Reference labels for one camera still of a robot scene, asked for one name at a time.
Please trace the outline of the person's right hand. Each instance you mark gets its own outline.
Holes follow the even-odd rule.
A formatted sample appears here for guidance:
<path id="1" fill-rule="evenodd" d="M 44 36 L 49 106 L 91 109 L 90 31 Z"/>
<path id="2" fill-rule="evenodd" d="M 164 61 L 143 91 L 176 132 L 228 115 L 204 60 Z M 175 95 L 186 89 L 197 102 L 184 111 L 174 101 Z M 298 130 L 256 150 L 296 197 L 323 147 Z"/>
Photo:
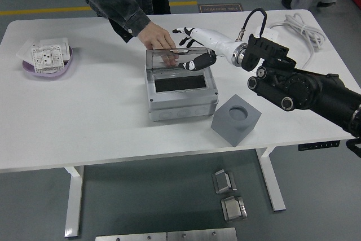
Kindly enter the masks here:
<path id="1" fill-rule="evenodd" d="M 140 31 L 137 38 L 147 50 L 176 48 L 169 32 L 151 21 Z"/>

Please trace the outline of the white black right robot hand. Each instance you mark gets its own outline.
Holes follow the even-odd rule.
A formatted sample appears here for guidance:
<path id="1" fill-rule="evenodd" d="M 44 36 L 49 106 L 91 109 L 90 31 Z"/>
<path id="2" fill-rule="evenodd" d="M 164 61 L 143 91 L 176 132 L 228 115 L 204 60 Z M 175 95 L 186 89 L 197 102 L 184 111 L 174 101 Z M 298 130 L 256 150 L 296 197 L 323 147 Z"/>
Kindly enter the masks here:
<path id="1" fill-rule="evenodd" d="M 180 45 L 190 40 L 186 46 L 187 48 L 190 48 L 193 42 L 198 42 L 208 49 L 207 53 L 189 62 L 179 63 L 178 67 L 180 68 L 189 71 L 199 71 L 213 65 L 217 56 L 224 56 L 230 64 L 236 67 L 241 66 L 243 54 L 247 48 L 246 43 L 233 41 L 224 34 L 211 29 L 183 27 L 174 29 L 173 33 L 184 33 L 188 35 L 188 37 L 180 42 Z"/>

